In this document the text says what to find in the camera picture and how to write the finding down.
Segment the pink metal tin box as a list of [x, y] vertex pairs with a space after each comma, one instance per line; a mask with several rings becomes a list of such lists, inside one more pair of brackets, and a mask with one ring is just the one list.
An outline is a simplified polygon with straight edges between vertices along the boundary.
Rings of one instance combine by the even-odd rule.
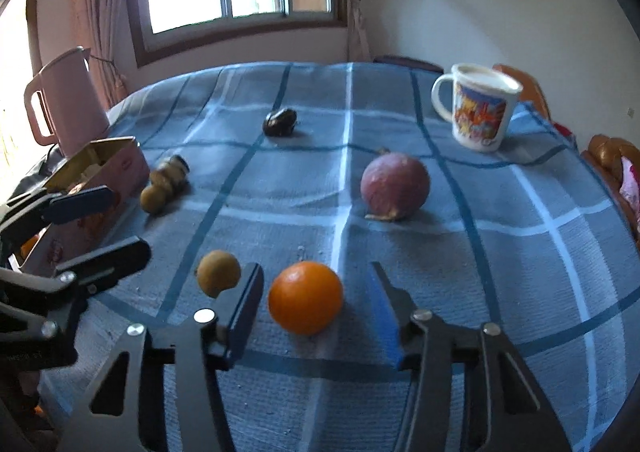
[[14, 268], [51, 276], [59, 264], [95, 249], [149, 173], [134, 137], [87, 144], [44, 182], [46, 191], [58, 194], [52, 221], [12, 258]]

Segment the dark water chestnut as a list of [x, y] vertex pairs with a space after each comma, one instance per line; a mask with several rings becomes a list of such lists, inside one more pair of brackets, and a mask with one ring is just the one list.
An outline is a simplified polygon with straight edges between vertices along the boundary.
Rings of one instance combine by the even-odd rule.
[[273, 110], [262, 122], [262, 132], [267, 137], [288, 137], [294, 132], [297, 112], [293, 108]]

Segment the brown leather chair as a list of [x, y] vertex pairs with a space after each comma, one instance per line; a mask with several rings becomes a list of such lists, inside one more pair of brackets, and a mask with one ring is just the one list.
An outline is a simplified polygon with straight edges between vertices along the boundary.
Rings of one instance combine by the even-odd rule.
[[532, 103], [536, 111], [539, 112], [544, 119], [551, 119], [550, 109], [544, 92], [542, 92], [538, 81], [531, 74], [506, 64], [495, 64], [492, 68], [520, 82], [523, 86], [521, 100]]

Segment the brown leather sofa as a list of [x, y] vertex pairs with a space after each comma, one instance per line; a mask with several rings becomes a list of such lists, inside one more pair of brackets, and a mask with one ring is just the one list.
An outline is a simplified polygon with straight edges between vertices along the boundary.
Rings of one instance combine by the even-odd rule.
[[615, 204], [620, 207], [620, 211], [626, 218], [636, 246], [639, 246], [638, 221], [634, 219], [631, 203], [620, 193], [624, 181], [623, 159], [626, 158], [631, 164], [638, 164], [639, 149], [622, 138], [596, 134], [589, 141], [588, 147], [582, 151], [582, 158], [597, 171], [608, 186]]

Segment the brown longan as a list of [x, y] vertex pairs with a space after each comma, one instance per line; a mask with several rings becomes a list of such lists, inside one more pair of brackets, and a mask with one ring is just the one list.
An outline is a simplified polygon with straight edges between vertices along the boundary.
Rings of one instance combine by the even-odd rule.
[[238, 285], [241, 267], [232, 253], [213, 250], [198, 263], [195, 276], [202, 292], [208, 297], [217, 298], [224, 290]]
[[151, 184], [146, 186], [139, 197], [140, 207], [149, 215], [160, 213], [167, 203], [167, 194], [163, 187]]

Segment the dark round stool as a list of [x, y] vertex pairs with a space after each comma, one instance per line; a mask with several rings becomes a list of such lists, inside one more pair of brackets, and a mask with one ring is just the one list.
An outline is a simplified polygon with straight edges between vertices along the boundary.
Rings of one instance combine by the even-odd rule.
[[435, 74], [443, 74], [445, 72], [445, 69], [442, 68], [442, 66], [430, 62], [424, 62], [424, 60], [417, 60], [416, 58], [407, 56], [379, 55], [375, 56], [373, 62], [377, 64], [394, 65], [424, 71], [431, 71]]

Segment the white cartoon mug with lid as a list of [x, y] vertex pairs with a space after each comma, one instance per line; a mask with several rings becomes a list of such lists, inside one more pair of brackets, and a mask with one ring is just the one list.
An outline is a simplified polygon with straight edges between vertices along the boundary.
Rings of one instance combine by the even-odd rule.
[[454, 64], [431, 89], [434, 111], [448, 121], [458, 143], [492, 153], [501, 145], [523, 85], [503, 72], [471, 63]]

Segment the blue plaid tablecloth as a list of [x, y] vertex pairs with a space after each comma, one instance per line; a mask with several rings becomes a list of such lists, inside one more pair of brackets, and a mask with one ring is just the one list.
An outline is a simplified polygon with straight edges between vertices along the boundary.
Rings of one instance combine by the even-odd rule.
[[[207, 305], [201, 257], [223, 249], [266, 279], [312, 260], [333, 269], [344, 307], [314, 337], [256, 315], [242, 360], [219, 377], [241, 451], [388, 451], [408, 392], [373, 321], [368, 265], [445, 321], [500, 325], [577, 451], [613, 423], [639, 374], [639, 254], [608, 186], [548, 121], [518, 105], [495, 154], [454, 141], [431, 105], [433, 77], [378, 64], [248, 64], [134, 92], [110, 112], [150, 164], [180, 155], [189, 185], [156, 218], [130, 201], [110, 233], [144, 238], [145, 270], [94, 297], [70, 368], [42, 375], [63, 424], [130, 323], [179, 324]], [[267, 137], [273, 110], [297, 112]], [[368, 217], [362, 172], [384, 152], [431, 177], [421, 209]]]

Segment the pink right curtain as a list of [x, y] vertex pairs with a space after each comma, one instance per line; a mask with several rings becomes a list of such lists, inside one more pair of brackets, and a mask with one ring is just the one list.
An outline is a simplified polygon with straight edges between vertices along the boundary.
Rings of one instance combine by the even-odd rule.
[[347, 55], [351, 62], [370, 62], [371, 50], [362, 0], [347, 0]]

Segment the purple round onion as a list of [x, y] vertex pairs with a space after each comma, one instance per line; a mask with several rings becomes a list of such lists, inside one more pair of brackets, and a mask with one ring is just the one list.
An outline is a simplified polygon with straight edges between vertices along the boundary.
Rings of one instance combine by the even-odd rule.
[[384, 152], [362, 172], [360, 195], [368, 217], [399, 221], [417, 213], [431, 190], [431, 177], [419, 159], [398, 152]]

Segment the orange mandarin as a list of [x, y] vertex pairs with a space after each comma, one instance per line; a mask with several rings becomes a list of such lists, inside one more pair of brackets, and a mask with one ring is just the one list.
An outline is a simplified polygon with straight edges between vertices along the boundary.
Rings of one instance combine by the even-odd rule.
[[341, 279], [327, 265], [300, 261], [284, 269], [268, 291], [272, 320], [285, 331], [314, 336], [338, 316], [344, 301]]
[[32, 252], [35, 245], [39, 241], [39, 235], [35, 234], [31, 238], [29, 238], [23, 245], [21, 245], [20, 256], [23, 260], [26, 260], [28, 255]]

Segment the pink electric kettle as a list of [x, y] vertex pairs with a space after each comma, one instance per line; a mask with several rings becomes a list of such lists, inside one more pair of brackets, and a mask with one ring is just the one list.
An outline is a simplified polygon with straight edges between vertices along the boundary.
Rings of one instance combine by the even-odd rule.
[[[47, 63], [25, 86], [24, 105], [32, 136], [41, 146], [58, 144], [66, 158], [110, 129], [89, 70], [90, 48], [76, 46]], [[44, 135], [32, 107], [38, 95], [50, 134]]]

